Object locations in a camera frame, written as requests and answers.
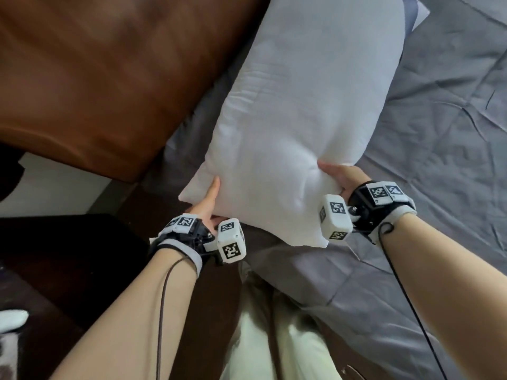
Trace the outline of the person's right hand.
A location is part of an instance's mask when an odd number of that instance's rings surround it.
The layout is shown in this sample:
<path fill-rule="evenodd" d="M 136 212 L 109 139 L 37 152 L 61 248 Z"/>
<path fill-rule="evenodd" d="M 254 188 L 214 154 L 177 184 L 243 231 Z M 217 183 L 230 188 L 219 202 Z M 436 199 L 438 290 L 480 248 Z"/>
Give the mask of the person's right hand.
<path fill-rule="evenodd" d="M 353 192 L 360 186 L 372 182 L 372 179 L 359 167 L 346 165 L 346 185 L 339 185 L 342 188 L 340 196 L 348 204 Z"/>

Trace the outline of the person's left hand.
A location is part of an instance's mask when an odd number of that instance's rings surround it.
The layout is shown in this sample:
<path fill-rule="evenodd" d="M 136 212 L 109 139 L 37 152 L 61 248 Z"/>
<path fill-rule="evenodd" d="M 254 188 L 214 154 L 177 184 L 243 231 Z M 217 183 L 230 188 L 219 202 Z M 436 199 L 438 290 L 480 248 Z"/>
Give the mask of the person's left hand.
<path fill-rule="evenodd" d="M 213 217 L 213 211 L 220 189 L 220 178 L 215 176 L 204 198 L 196 205 L 188 208 L 185 213 L 197 215 L 210 230 L 221 222 L 221 217 Z"/>

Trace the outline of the grey bed cover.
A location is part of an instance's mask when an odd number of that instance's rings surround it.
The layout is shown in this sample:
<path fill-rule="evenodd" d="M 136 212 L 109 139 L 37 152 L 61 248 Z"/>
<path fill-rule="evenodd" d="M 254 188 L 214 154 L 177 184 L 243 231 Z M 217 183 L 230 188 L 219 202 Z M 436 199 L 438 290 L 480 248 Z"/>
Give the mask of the grey bed cover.
<path fill-rule="evenodd" d="M 359 165 L 408 188 L 419 215 L 507 273 L 507 0 L 424 0 L 387 106 Z M 387 261 L 289 247 L 249 228 L 250 259 L 360 355 L 395 380 L 440 380 Z"/>

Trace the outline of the right wrist tracker with markers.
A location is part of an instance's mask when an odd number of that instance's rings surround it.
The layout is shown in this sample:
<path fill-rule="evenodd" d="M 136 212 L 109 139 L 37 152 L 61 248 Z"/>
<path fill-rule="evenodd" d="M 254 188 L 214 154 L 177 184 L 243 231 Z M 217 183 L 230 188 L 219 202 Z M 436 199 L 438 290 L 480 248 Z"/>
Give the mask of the right wrist tracker with markers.
<path fill-rule="evenodd" d="M 371 181 L 353 191 L 346 203 L 339 195 L 323 196 L 319 211 L 322 236 L 337 244 L 356 232 L 379 245 L 379 230 L 387 231 L 407 213 L 416 215 L 416 207 L 395 182 Z"/>

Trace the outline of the wrist tracker with markers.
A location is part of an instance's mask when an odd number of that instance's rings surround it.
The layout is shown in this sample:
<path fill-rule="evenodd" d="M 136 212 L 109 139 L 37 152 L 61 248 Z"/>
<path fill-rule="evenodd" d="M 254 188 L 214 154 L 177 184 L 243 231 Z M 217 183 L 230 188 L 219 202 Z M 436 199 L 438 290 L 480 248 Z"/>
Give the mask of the wrist tracker with markers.
<path fill-rule="evenodd" d="M 337 244 L 356 232 L 379 245 L 379 230 L 387 231 L 407 213 L 416 215 L 416 207 L 395 182 L 371 181 L 353 191 L 346 203 L 339 195 L 323 196 L 319 211 L 322 236 Z"/>
<path fill-rule="evenodd" d="M 197 275 L 210 256 L 214 256 L 219 265 L 246 257 L 244 234 L 238 219 L 222 221 L 214 235 L 201 218 L 191 213 L 174 217 L 157 237 L 150 238 L 149 258 L 160 249 L 174 249 L 186 255 L 194 263 Z"/>

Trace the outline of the left wrist tracker with markers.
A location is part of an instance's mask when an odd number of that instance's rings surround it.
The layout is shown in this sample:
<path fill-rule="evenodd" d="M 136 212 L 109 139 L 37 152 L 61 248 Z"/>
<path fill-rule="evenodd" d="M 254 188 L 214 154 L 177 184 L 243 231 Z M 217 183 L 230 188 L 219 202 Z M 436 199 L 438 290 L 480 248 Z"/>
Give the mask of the left wrist tracker with markers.
<path fill-rule="evenodd" d="M 222 221 L 214 235 L 201 218 L 191 213 L 174 217 L 157 237 L 150 238 L 149 258 L 160 249 L 174 249 L 186 255 L 194 263 L 197 275 L 210 256 L 214 256 L 219 265 L 246 257 L 244 234 L 238 219 Z"/>

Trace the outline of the person's left forearm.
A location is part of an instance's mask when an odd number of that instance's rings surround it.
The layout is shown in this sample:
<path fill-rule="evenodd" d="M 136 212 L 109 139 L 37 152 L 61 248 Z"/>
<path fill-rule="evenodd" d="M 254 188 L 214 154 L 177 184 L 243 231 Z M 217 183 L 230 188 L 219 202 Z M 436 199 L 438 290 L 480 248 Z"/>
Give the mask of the person's left forearm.
<path fill-rule="evenodd" d="M 169 380 L 197 278 L 186 255 L 157 251 L 50 380 Z"/>

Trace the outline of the black object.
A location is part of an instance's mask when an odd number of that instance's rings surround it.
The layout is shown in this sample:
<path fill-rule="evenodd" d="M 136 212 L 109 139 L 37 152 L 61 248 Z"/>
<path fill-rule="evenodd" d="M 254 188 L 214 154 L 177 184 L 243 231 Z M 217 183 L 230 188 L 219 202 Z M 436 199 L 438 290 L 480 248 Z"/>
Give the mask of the black object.
<path fill-rule="evenodd" d="M 17 187 L 24 174 L 20 164 L 25 151 L 0 143 L 0 202 Z"/>

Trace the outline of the person's right forearm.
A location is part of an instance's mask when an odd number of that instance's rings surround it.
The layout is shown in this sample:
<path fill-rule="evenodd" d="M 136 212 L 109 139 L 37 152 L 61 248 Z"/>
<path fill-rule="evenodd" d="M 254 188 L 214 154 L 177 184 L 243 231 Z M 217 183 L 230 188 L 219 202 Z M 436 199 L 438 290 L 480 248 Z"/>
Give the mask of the person's right forearm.
<path fill-rule="evenodd" d="M 469 380 L 507 380 L 507 276 L 414 214 L 379 238 L 411 304 Z"/>

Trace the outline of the white pillow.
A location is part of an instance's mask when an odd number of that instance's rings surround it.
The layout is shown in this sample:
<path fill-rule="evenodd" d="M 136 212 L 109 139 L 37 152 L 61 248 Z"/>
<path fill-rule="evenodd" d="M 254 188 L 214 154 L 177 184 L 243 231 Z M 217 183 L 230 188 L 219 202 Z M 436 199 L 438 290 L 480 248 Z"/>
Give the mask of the white pillow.
<path fill-rule="evenodd" d="M 402 0 L 405 15 L 405 35 L 408 36 L 430 14 L 427 7 L 419 0 Z"/>
<path fill-rule="evenodd" d="M 375 130 L 407 35 L 403 0 L 271 0 L 204 162 L 179 194 L 293 247 L 326 248 L 317 160 L 354 165 Z"/>

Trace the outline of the brown wooden headboard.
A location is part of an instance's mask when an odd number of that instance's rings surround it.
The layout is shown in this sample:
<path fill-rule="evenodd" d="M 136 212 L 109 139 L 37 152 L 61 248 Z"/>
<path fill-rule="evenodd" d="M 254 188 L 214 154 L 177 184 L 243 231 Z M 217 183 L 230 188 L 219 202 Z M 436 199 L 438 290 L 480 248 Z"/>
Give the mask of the brown wooden headboard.
<path fill-rule="evenodd" d="M 270 0 L 0 0 L 0 144 L 134 182 Z"/>

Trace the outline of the white rounded object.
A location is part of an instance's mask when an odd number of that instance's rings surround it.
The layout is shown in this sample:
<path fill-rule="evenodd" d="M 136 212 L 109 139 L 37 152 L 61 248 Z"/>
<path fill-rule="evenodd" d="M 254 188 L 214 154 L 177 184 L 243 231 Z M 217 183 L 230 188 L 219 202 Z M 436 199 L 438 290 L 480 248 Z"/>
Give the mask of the white rounded object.
<path fill-rule="evenodd" d="M 27 322 L 29 312 L 21 309 L 0 311 L 0 334 L 19 329 Z"/>

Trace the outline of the dark wooden nightstand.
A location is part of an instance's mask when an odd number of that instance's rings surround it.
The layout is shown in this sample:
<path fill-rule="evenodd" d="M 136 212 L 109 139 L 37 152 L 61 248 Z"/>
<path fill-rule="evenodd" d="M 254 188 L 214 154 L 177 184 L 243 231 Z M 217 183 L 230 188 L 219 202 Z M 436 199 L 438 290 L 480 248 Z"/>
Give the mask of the dark wooden nightstand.
<path fill-rule="evenodd" d="M 12 380 L 48 380 L 147 261 L 148 244 L 111 215 L 0 218 L 0 311 L 22 309 Z"/>

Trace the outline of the person's pale trousers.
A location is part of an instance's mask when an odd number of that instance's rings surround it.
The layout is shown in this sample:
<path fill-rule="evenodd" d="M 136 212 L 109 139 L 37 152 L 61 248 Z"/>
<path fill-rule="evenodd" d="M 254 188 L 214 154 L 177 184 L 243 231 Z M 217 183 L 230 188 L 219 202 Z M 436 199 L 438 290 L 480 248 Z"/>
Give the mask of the person's pale trousers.
<path fill-rule="evenodd" d="M 238 272 L 237 323 L 219 380 L 343 380 L 313 317 L 247 262 Z"/>

